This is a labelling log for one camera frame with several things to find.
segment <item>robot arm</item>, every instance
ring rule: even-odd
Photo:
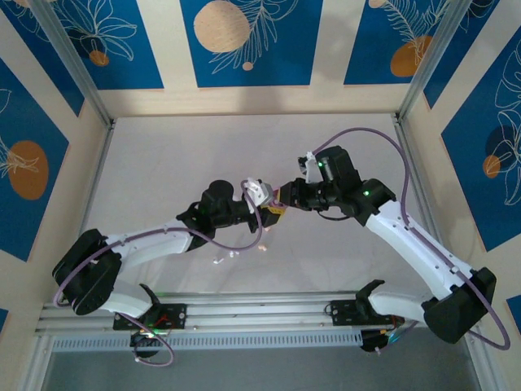
[[[338,207],[346,218],[355,218],[388,242],[430,289],[427,295],[418,297],[407,293],[405,288],[389,287],[382,280],[369,283],[357,294],[355,303],[363,324],[371,324],[380,315],[397,315],[425,322],[439,338],[455,343],[487,313],[470,287],[455,273],[461,271],[489,302],[496,283],[494,274],[486,268],[472,270],[413,219],[408,217],[405,224],[395,195],[379,180],[362,181],[344,149],[330,147],[316,156],[309,153],[299,163],[306,179],[297,178],[279,189],[278,200],[282,204],[318,212]],[[215,181],[203,193],[201,201],[193,203],[176,220],[152,230],[156,235],[147,231],[103,236],[97,230],[87,231],[55,267],[53,277],[62,285],[85,259],[108,246],[108,251],[67,283],[63,289],[65,297],[78,315],[105,309],[144,323],[155,323],[168,310],[166,305],[161,305],[147,286],[133,286],[118,278],[119,274],[143,262],[191,251],[208,242],[194,232],[213,239],[217,228],[246,222],[253,233],[261,228],[253,214],[255,208],[262,226],[275,224],[281,213],[269,206],[273,198],[269,185],[249,179],[247,193],[254,205],[248,204],[244,197],[234,201],[233,187],[226,181]],[[427,242],[414,235],[413,229]],[[129,237],[134,237],[131,243],[126,242]],[[429,246],[450,257],[454,267],[448,267]]]
[[[120,275],[129,268],[157,257],[194,250],[215,237],[216,229],[246,222],[251,233],[258,226],[255,209],[262,226],[271,226],[280,218],[266,205],[273,199],[268,184],[248,179],[246,192],[254,205],[243,197],[233,200],[234,188],[226,181],[212,182],[201,201],[193,203],[175,220],[151,230],[130,234],[103,236],[96,230],[84,232],[53,270],[53,278],[62,284],[86,258],[109,248],[81,269],[67,284],[63,294],[78,315],[95,310],[109,310],[136,319],[155,321],[162,315],[159,300],[146,285],[135,286]]]
[[[357,298],[359,312],[367,317],[393,314],[418,320],[449,343],[456,343],[487,313],[456,273],[461,271],[489,302],[492,302],[496,284],[494,274],[487,268],[472,270],[408,215],[409,221],[405,224],[401,204],[395,195],[379,180],[362,181],[344,149],[330,147],[316,156],[308,154],[299,162],[306,180],[298,178],[281,188],[284,204],[318,212],[338,207],[346,217],[354,217],[390,244],[431,291],[419,297],[407,293],[407,288],[388,287],[383,281],[375,280],[361,290],[363,294]],[[317,171],[322,177],[320,182],[316,179]],[[448,267],[430,246],[448,257],[454,267]]]

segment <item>floral wall pattern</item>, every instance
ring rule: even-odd
[[[85,98],[52,48],[27,4],[20,0],[0,0],[0,10],[37,58],[71,110],[78,116]]]
[[[135,0],[54,0],[50,5],[100,90],[163,88]],[[50,54],[52,47],[26,2],[0,0],[0,6],[57,84],[60,77],[53,78],[57,72],[46,61],[56,54]]]
[[[521,233],[521,29],[443,132],[481,239]]]
[[[344,84],[408,83],[448,5],[445,0],[367,0]]]
[[[181,0],[198,87],[306,86],[322,0]]]
[[[0,60],[0,249],[27,261],[68,140]]]

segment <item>white surface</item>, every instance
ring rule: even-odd
[[[395,136],[388,114],[121,118],[88,227],[109,235],[156,226],[200,200],[215,179],[233,183],[237,194],[248,176],[279,187],[300,177],[299,156],[352,126]],[[403,165],[387,141],[356,133],[338,144],[348,150],[362,178],[379,178],[401,191]],[[412,192],[408,207],[418,218]],[[245,245],[255,237],[243,225],[219,230],[216,239]],[[266,252],[254,248],[233,258],[207,244],[148,262],[125,277],[157,292],[359,289],[375,278],[427,289],[388,244],[354,220],[328,222],[291,209],[260,243]],[[214,257],[225,260],[215,265]]]
[[[197,86],[179,1],[138,0],[163,90],[104,90],[114,118],[189,114],[394,112],[408,84],[344,87],[366,0],[324,0],[309,86]]]

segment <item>metal bar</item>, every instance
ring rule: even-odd
[[[447,12],[432,38],[431,45],[429,45],[423,55],[422,62],[418,66],[418,70],[410,82],[407,94],[398,109],[398,118],[400,121],[403,121],[410,114],[411,109],[438,66],[441,57],[452,40],[453,35],[456,33],[456,30],[458,30],[458,26],[471,4],[472,0],[450,1]]]
[[[46,0],[27,0],[27,3],[81,93],[90,102],[99,120],[109,129],[112,121],[107,108],[103,104],[96,85],[77,54],[76,49],[74,49],[53,7]]]
[[[39,391],[49,366],[55,338],[53,336],[36,336],[33,341],[33,352],[24,374],[20,377],[18,391]]]
[[[96,191],[98,190],[99,180],[101,179],[101,174],[103,172],[103,167],[105,165],[105,161],[107,160],[108,150],[111,146],[112,136],[114,135],[114,123],[111,124],[108,129],[107,135],[105,136],[105,140],[103,141],[103,148],[101,154],[98,159],[98,165],[96,167],[96,173],[92,178],[92,183],[90,184],[89,197],[87,198],[87,202],[85,204],[85,210],[83,212],[83,217],[81,218],[80,230],[78,231],[78,236],[81,235],[85,229],[87,222],[89,221],[90,211],[92,210],[92,205],[94,203],[94,197],[96,195]]]

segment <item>purple cable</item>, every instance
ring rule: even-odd
[[[173,363],[173,360],[175,358],[175,353],[173,352],[172,346],[170,346],[170,344],[166,340],[164,340],[164,338],[162,336],[153,332],[150,328],[145,326],[143,323],[139,322],[137,319],[135,319],[127,314],[122,314],[121,312],[118,314],[121,315],[123,318],[127,319],[128,321],[132,322],[139,328],[142,328],[146,332],[150,332],[154,336],[154,338],[156,338],[160,343],[162,343],[164,345],[164,347],[170,353],[170,359],[167,362],[150,362],[150,361],[143,360],[140,357],[138,357],[137,346],[136,346],[136,349],[134,349],[133,353],[134,353],[134,358],[136,359],[137,362],[148,365],[149,367],[167,367],[168,365]]]
[[[404,151],[401,149],[400,145],[396,141],[394,141],[391,137],[387,136],[384,132],[381,132],[376,129],[371,128],[365,128],[365,127],[356,127],[356,128],[349,128],[346,130],[342,130],[341,132],[337,133],[333,137],[331,137],[329,140],[327,140],[325,143],[323,143],[320,147],[315,149],[313,151],[313,154],[316,155],[319,153],[322,149],[327,147],[329,144],[331,144],[333,141],[335,141],[338,137],[346,134],[346,133],[352,133],[352,132],[368,132],[377,134],[378,136],[381,136],[385,138],[400,154],[400,157],[404,163],[404,169],[405,169],[405,179],[404,179],[404,186],[401,192],[401,217],[403,218],[405,224],[409,225],[409,218],[407,216],[407,210],[405,208],[405,201],[407,200],[407,191],[409,190],[409,178],[410,178],[410,168],[407,164],[407,159],[405,157]],[[434,254],[436,254],[445,265],[447,265],[449,268],[454,268],[455,265],[450,261],[448,257],[446,257],[434,244],[432,244],[425,236],[423,236],[418,230],[411,227],[410,231],[423,243],[425,244]],[[477,332],[473,332],[472,330],[469,331],[469,334],[472,336],[475,336],[479,340],[491,345],[492,347],[499,349],[499,350],[508,350],[510,348],[510,337],[508,335],[508,332],[505,329],[505,325],[503,325],[502,321],[499,319],[499,316],[497,315],[494,308],[491,306],[491,304],[488,302],[488,300],[485,298],[483,293],[479,291],[479,289],[470,281],[460,270],[456,272],[456,275],[464,282],[466,283],[471,289],[472,292],[479,298],[481,303],[484,305],[484,307],[487,309],[487,311],[490,313],[490,316],[492,316],[494,322],[496,323],[497,327],[499,328],[499,331],[503,335],[504,345],[499,345],[498,343],[489,340],[487,337],[482,336],[478,334]],[[413,323],[411,326],[409,326],[411,329],[416,326],[416,323]]]
[[[262,221],[261,221],[261,215],[259,214],[259,211],[257,210],[257,208],[255,207],[255,203],[253,202],[252,198],[250,197],[250,195],[247,193],[247,189],[244,187],[244,184],[246,183],[247,181],[242,181],[241,182],[241,190],[243,191],[243,194],[244,194],[244,198],[246,199],[246,201],[250,204],[250,205],[253,205],[253,211],[255,213],[255,217],[256,217],[256,220],[257,220],[257,227],[258,227],[258,233],[257,233],[257,237],[256,239],[253,241],[253,243],[249,244],[248,246],[244,246],[244,247],[230,247],[230,246],[226,246],[224,244],[220,244],[218,242],[216,242],[215,240],[207,237],[205,234],[202,234],[196,230],[192,230],[191,228],[182,228],[182,227],[170,227],[168,228],[166,231],[165,229],[157,229],[157,230],[151,230],[151,231],[146,231],[146,232],[142,232],[140,234],[136,234],[136,235],[133,235],[133,236],[130,236],[128,237],[126,240],[124,241],[118,241],[118,242],[114,242],[114,243],[111,243],[101,249],[99,249],[97,252],[95,252],[94,254],[92,254],[90,257],[87,257],[82,263],[80,263],[78,266],[76,266],[76,268],[74,268],[74,270],[71,272],[70,275],[68,275],[64,280],[63,282],[59,285],[58,287],[58,291],[56,292],[55,296],[53,297],[53,304],[56,306],[56,307],[68,307],[69,304],[60,304],[59,303],[59,298],[61,296],[61,294],[63,293],[63,290],[67,287],[67,285],[72,281],[72,279],[74,277],[76,277],[76,275],[81,271],[83,270],[84,267],[86,267],[87,265],[89,265],[94,259],[96,259],[97,257],[99,257],[100,255],[102,255],[103,253],[105,253],[106,251],[110,250],[111,248],[114,248],[114,247],[117,247],[117,246],[121,246],[125,243],[129,243],[129,242],[132,242],[134,240],[137,240],[137,239],[141,239],[141,238],[145,238],[147,236],[152,236],[152,235],[159,235],[159,234],[165,234],[167,232],[190,232],[192,235],[196,235],[204,240],[206,240],[207,242],[209,243],[212,243],[212,244],[215,244],[217,247],[220,247],[220,248],[223,248],[225,250],[230,250],[230,251],[245,251],[245,250],[249,250],[250,248],[253,248],[255,247],[260,241],[261,241],[261,237],[262,237]],[[121,316],[123,316],[124,318],[127,318],[130,322],[134,323],[136,326],[142,328],[143,330],[146,330],[148,332],[150,332],[151,334],[153,334],[157,340],[159,342],[161,342],[163,345],[166,346],[166,348],[169,350],[170,352],[170,359],[168,362],[164,362],[164,363],[153,363],[153,362],[147,362],[147,361],[143,361],[141,360],[140,358],[138,358],[136,356],[136,359],[143,363],[143,364],[146,364],[146,365],[151,365],[153,367],[166,367],[168,365],[170,365],[172,362],[173,362],[173,349],[172,347],[168,344],[168,342],[166,342],[163,338],[161,338],[160,336],[158,336],[157,334],[155,334],[153,331],[151,331],[150,329],[148,329],[144,324],[140,323],[137,319],[127,315],[127,314],[122,314],[120,313]]]

